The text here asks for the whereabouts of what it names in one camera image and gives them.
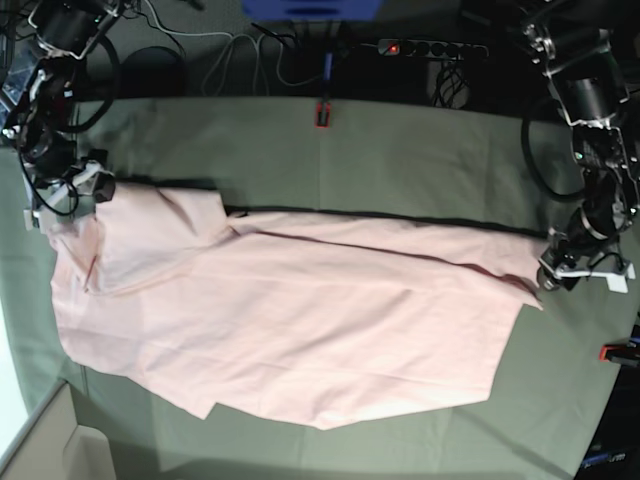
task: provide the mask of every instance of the red clamp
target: red clamp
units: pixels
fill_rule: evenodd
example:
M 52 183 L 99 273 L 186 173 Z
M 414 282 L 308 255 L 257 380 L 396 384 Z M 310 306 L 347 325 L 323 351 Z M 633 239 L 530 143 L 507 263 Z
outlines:
M 329 128 L 331 118 L 331 103 L 320 100 L 316 105 L 316 128 Z
M 635 344 L 605 345 L 600 350 L 600 360 L 625 367 L 640 368 L 640 348 Z

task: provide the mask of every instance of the cable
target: cable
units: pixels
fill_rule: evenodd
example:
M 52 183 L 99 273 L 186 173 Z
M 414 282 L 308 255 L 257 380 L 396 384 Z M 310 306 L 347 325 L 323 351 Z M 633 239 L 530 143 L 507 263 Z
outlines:
M 552 200 L 561 203 L 573 203 L 578 200 L 584 198 L 584 188 L 578 190 L 574 193 L 558 193 L 554 191 L 544 180 L 538 167 L 536 166 L 535 160 L 533 158 L 533 153 L 531 151 L 531 141 L 529 138 L 529 130 L 531 127 L 531 121 L 535 114 L 549 102 L 553 101 L 551 97 L 544 97 L 533 104 L 533 106 L 529 109 L 527 114 L 522 119 L 522 128 L 520 130 L 520 144 L 522 147 L 522 155 L 524 156 L 524 161 L 527 164 L 527 168 L 529 170 L 529 174 L 533 178 L 533 181 L 536 183 L 538 188 L 546 194 Z
M 215 37 L 215 36 L 222 36 L 222 37 L 227 37 L 229 40 L 233 40 L 233 35 L 231 35 L 230 33 L 227 33 L 227 32 L 187 33 L 187 32 L 178 32 L 178 31 L 175 31 L 175 30 L 168 29 L 162 24 L 162 22 L 158 18 L 158 12 L 156 12 L 156 9 L 153 6 L 153 3 L 151 3 L 150 0 L 144 0 L 144 3 L 146 3 L 147 7 L 149 7 L 149 10 L 151 11 L 151 16 L 153 17 L 153 20 L 156 22 L 156 27 L 158 27 L 158 30 L 160 30 L 161 32 L 167 33 L 169 35 L 177 35 L 177 36 L 182 36 L 182 37 Z
M 28 39 L 33 38 L 35 36 L 36 36 L 35 33 L 30 33 L 29 35 L 18 35 L 16 33 L 15 39 L 16 39 L 17 42 L 21 42 L 23 40 L 28 40 Z
M 262 42 L 264 41 L 264 39 L 266 37 L 267 37 L 267 35 L 263 34 L 256 41 L 252 36 L 247 35 L 245 33 L 240 33 L 238 35 L 232 36 L 232 38 L 229 41 L 229 43 L 227 43 L 225 45 L 225 47 L 222 49 L 222 53 L 220 53 L 220 56 L 218 57 L 216 62 L 211 66 L 209 71 L 204 76 L 204 79 L 202 80 L 202 84 L 200 85 L 200 91 L 202 92 L 202 95 L 203 96 L 207 96 L 208 95 L 207 94 L 207 90 L 206 90 L 207 83 L 209 82 L 209 79 L 211 78 L 211 76 L 218 70 L 218 67 L 220 67 L 220 65 L 222 64 L 222 62 L 224 60 L 223 69 L 222 69 L 222 78 L 220 80 L 220 84 L 218 85 L 218 87 L 216 88 L 215 92 L 213 93 L 213 96 L 218 96 L 222 92 L 222 89 L 224 88 L 224 85 L 225 85 L 226 80 L 227 80 L 227 73 L 229 71 L 229 65 L 231 63 L 231 59 L 233 58 L 233 50 L 234 50 L 234 47 L 235 47 L 235 42 L 236 42 L 236 40 L 241 39 L 241 38 L 246 38 L 247 40 L 249 40 L 251 42 L 251 44 L 253 45 L 253 48 L 254 48 L 254 50 L 256 52 L 256 63 L 255 63 L 255 68 L 254 68 L 254 72 L 253 72 L 253 82 L 252 82 L 253 94 L 257 95 L 258 76 L 260 74 L 260 71 L 262 71 L 263 79 L 265 81 L 266 91 L 267 91 L 267 95 L 268 95 L 269 94 L 269 86 L 268 86 L 268 82 L 267 82 L 267 78 L 266 78 L 266 73 L 264 72 L 264 68 L 262 67 L 262 53 L 261 53 Z
M 458 84 L 452 84 L 455 85 L 453 88 L 451 88 L 452 92 L 451 95 L 449 96 L 448 100 L 446 101 L 447 104 L 447 108 L 453 108 L 453 102 L 455 101 L 455 99 L 457 98 L 458 94 L 460 92 L 462 92 L 462 90 L 465 87 L 468 87 L 469 85 L 467 84 L 467 82 L 465 81 L 464 77 L 460 74 L 460 72 L 458 72 L 458 69 L 454 69 L 453 70 L 453 74 L 458 77 Z M 449 88 L 447 88 L 445 90 L 445 92 L 443 93 L 443 96 L 449 91 Z
M 51 213 L 58 215 L 59 217 L 70 217 L 71 215 L 76 213 L 76 210 L 78 210 L 78 207 L 80 206 L 80 198 L 78 195 L 78 190 L 76 189 L 75 185 L 73 185 L 68 180 L 63 180 L 63 182 L 67 185 L 67 188 L 69 189 L 69 198 L 73 198 L 75 200 L 73 203 L 73 206 L 69 209 L 69 211 L 63 212 L 49 205 L 47 201 L 42 197 L 42 195 L 40 195 L 40 192 L 38 192 L 38 189 L 34 185 L 33 180 L 31 180 L 31 177 L 29 176 L 29 172 L 27 171 L 27 167 L 25 166 L 25 161 L 24 161 L 24 157 L 22 156 L 21 148 L 18 148 L 18 163 L 20 164 L 20 169 L 22 170 L 22 176 L 24 177 L 25 181 L 29 185 L 29 189 L 31 190 L 31 193 L 33 194 L 34 197 L 36 197 L 38 202 L 40 202 L 40 204 L 44 208 L 49 210 Z
M 122 17 L 123 17 L 123 18 L 125 18 L 126 20 L 136 20 L 136 19 L 138 19 L 138 18 L 140 18 L 140 17 L 143 17 L 143 18 L 146 20 L 147 25 L 149 26 L 149 28 L 150 28 L 150 29 L 152 29 L 152 30 L 156 30 L 156 31 L 158 31 L 158 32 L 162 32 L 163 34 L 165 34 L 165 35 L 167 36 L 167 38 L 169 38 L 169 40 L 171 40 L 171 42 L 173 42 L 173 44 L 174 44 L 176 47 L 178 47 L 178 53 L 180 54 L 180 56 L 182 57 L 182 59 L 183 59 L 183 60 L 186 60 L 186 59 L 187 59 L 187 51 L 184 49 L 184 47 L 182 46 L 182 44 L 181 44 L 178 40 L 176 40 L 176 38 L 175 38 L 173 35 L 171 35 L 170 33 L 167 33 L 167 32 L 163 32 L 163 31 L 162 31 L 162 30 L 160 30 L 158 27 L 154 26 L 154 25 L 151 23 L 151 20 L 149 19 L 149 16 L 148 16 L 146 13 L 141 12 L 141 11 L 139 11 L 139 10 L 133 10 L 133 13 L 135 13 L 135 14 L 136 14 L 136 16 L 135 16 L 135 17 L 127 17 L 127 16 L 125 16 L 125 15 L 123 15 Z
M 53 126 L 55 130 L 63 133 L 82 133 L 89 130 L 93 127 L 98 121 L 104 116 L 105 113 L 111 108 L 113 102 L 118 96 L 118 92 L 120 91 L 120 80 L 122 76 L 122 72 L 120 69 L 120 60 L 118 58 L 118 52 L 116 52 L 113 43 L 106 36 L 102 36 L 98 43 L 105 49 L 107 52 L 107 56 L 109 57 L 109 62 L 111 63 L 111 68 L 113 70 L 113 84 L 111 86 L 111 92 L 109 96 L 104 100 L 100 108 L 96 110 L 96 112 L 84 123 L 80 125 L 66 125 L 62 127 Z
M 294 41 L 296 46 L 298 46 L 298 39 L 294 35 L 291 35 L 290 33 L 275 33 L 269 30 L 268 28 L 265 28 L 253 22 L 251 23 L 251 26 L 256 30 L 260 31 L 263 35 L 279 41 L 282 45 L 284 45 L 285 48 L 288 48 L 291 50 L 291 46 L 283 40 L 284 38 L 290 38 L 291 40 Z
M 434 107 L 438 106 L 438 102 L 440 103 L 441 107 L 447 106 L 447 102 L 445 101 L 443 95 L 449 91 L 449 88 L 445 89 L 445 91 L 443 92 L 442 87 L 448 80 L 453 78 L 453 72 L 455 71 L 456 68 L 457 68 L 457 64 L 452 62 L 449 65 L 443 66 L 438 72 L 438 76 L 436 77 L 436 86 L 433 93 L 433 101 L 432 101 L 432 104 Z
M 598 268 L 598 265 L 600 265 L 609 257 L 615 257 L 616 266 L 618 267 L 618 270 L 622 271 L 622 269 L 624 268 L 624 258 L 622 258 L 622 255 L 620 255 L 618 252 L 607 252 L 599 260 L 587 264 L 587 268 L 589 269 L 589 276 L 587 277 L 587 280 L 589 280 L 593 276 L 593 272 L 596 270 L 596 268 Z
M 291 83 L 284 79 L 282 76 L 282 55 L 284 54 L 284 47 L 280 44 L 280 52 L 278 53 L 278 62 L 276 63 L 276 75 L 280 83 L 282 83 L 285 87 L 302 87 L 304 85 L 310 85 L 313 82 L 316 82 L 322 78 L 322 73 L 319 73 L 315 77 L 311 77 L 307 80 L 303 80 L 302 82 Z

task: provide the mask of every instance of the white cable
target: white cable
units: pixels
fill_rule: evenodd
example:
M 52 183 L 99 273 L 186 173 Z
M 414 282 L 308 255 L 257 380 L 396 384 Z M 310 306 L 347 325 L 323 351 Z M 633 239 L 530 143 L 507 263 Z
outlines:
M 158 12 L 156 12 L 156 9 L 153 6 L 153 3 L 151 3 L 150 0 L 144 0 L 144 3 L 146 3 L 147 7 L 149 7 L 149 10 L 151 10 L 151 16 L 153 17 L 153 20 L 156 22 L 156 27 L 158 27 L 158 30 L 160 30 L 161 32 L 167 33 L 169 35 L 177 35 L 177 36 L 181 36 L 181 37 L 215 37 L 215 36 L 221 36 L 221 37 L 227 37 L 229 40 L 233 39 L 233 35 L 231 35 L 230 33 L 227 33 L 227 32 L 186 33 L 186 32 L 176 32 L 175 30 L 170 30 L 170 29 L 166 28 L 164 25 L 162 25 L 162 23 L 160 22 L 160 19 L 158 18 Z
M 229 40 L 229 43 L 227 43 L 225 47 L 222 49 L 222 52 L 220 53 L 220 56 L 218 57 L 216 62 L 211 66 L 207 74 L 204 76 L 204 79 L 202 80 L 202 83 L 200 85 L 200 91 L 202 92 L 202 95 L 208 96 L 207 89 L 206 89 L 207 83 L 209 82 L 209 79 L 211 78 L 211 76 L 218 70 L 218 68 L 220 67 L 220 65 L 224 60 L 224 65 L 222 69 L 222 78 L 220 79 L 220 84 L 218 85 L 215 92 L 213 93 L 213 96 L 220 95 L 227 81 L 227 74 L 229 72 L 229 65 L 231 64 L 231 59 L 233 58 L 233 50 L 234 50 L 235 42 L 240 38 L 246 38 L 247 40 L 249 40 L 256 52 L 256 63 L 253 71 L 253 82 L 252 82 L 253 94 L 254 95 L 258 94 L 258 77 L 259 77 L 260 71 L 262 71 L 263 79 L 265 81 L 266 93 L 267 95 L 269 95 L 269 85 L 267 83 L 267 76 L 266 76 L 266 73 L 264 72 L 264 69 L 262 68 L 261 47 L 262 47 L 262 42 L 264 41 L 264 37 L 265 35 L 262 35 L 256 41 L 253 37 L 245 33 L 240 33 L 238 35 L 232 36 L 231 40 Z
M 262 42 L 267 36 L 263 33 L 258 37 L 258 41 L 256 42 L 256 46 L 258 49 L 258 58 L 256 59 L 256 70 L 253 75 L 253 94 L 257 95 L 258 92 L 258 70 L 262 73 L 262 79 L 264 80 L 264 88 L 265 95 L 269 96 L 269 79 L 267 78 L 267 73 L 264 70 L 264 65 L 262 64 Z
M 278 80 L 280 81 L 280 83 L 282 83 L 285 87 L 302 87 L 303 85 L 309 85 L 313 82 L 315 82 L 316 80 L 319 80 L 320 78 L 322 78 L 322 74 L 320 75 L 316 75 L 313 78 L 310 78 L 308 80 L 304 80 L 302 82 L 297 82 L 297 83 L 290 83 L 287 82 L 284 78 L 282 78 L 282 73 L 280 72 L 280 67 L 282 66 L 282 55 L 284 53 L 284 45 L 282 45 L 282 43 L 280 44 L 280 53 L 278 54 L 278 63 L 276 64 L 276 75 L 278 76 Z

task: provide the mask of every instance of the blue object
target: blue object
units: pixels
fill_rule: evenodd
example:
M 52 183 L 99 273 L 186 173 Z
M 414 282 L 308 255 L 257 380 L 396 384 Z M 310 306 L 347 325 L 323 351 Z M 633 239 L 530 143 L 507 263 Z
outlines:
M 373 20 L 384 0 L 243 0 L 255 20 Z
M 599 463 L 609 461 L 610 455 L 608 453 L 601 453 L 600 455 L 594 455 L 593 457 L 585 458 L 580 464 L 580 468 L 589 468 Z
M 333 53 L 329 52 L 324 57 L 324 81 L 331 80 L 331 69 L 333 68 Z

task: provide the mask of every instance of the pink shirt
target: pink shirt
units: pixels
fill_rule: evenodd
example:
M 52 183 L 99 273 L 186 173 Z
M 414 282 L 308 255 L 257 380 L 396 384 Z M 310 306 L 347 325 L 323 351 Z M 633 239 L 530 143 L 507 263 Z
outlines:
M 76 362 L 205 418 L 326 429 L 486 400 L 544 245 L 306 213 L 228 218 L 214 192 L 122 184 L 49 233 Z

